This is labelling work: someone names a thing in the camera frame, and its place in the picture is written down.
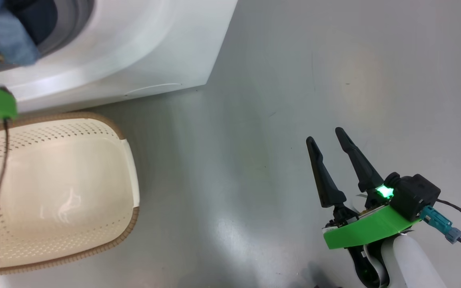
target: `cable connector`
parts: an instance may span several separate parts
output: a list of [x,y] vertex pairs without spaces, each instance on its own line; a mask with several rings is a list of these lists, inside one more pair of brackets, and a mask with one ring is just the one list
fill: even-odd
[[419,218],[428,223],[430,226],[437,228],[437,230],[444,234],[446,239],[451,244],[455,244],[458,238],[461,237],[461,231],[452,226],[453,222],[448,220],[441,213],[439,213],[439,211],[435,210],[435,208],[430,205],[423,208]]

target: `white plastic basket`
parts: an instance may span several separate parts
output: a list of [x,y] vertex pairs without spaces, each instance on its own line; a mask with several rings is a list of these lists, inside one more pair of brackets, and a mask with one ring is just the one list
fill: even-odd
[[[0,274],[82,259],[129,235],[139,212],[138,181],[115,124],[94,113],[66,113],[14,122],[9,135]],[[0,130],[0,170],[4,151]]]

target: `washing machine drum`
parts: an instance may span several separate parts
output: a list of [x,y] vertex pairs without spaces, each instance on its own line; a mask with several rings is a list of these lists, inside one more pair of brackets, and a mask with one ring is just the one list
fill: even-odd
[[[44,57],[79,35],[92,13],[94,0],[6,0],[5,4]],[[0,62],[0,71],[14,67]]]

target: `denim fabric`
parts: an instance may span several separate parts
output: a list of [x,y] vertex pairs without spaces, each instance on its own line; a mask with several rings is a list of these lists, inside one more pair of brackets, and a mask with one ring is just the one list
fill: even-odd
[[19,66],[35,64],[40,53],[26,29],[0,0],[0,54],[5,62]]

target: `green light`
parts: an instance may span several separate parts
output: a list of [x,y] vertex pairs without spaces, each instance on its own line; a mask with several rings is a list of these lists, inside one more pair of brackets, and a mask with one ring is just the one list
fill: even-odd
[[387,198],[387,199],[394,195],[392,193],[392,191],[394,191],[394,189],[393,188],[387,188],[384,185],[378,187],[377,191],[378,191],[378,193],[380,193],[380,195],[382,195],[382,197]]

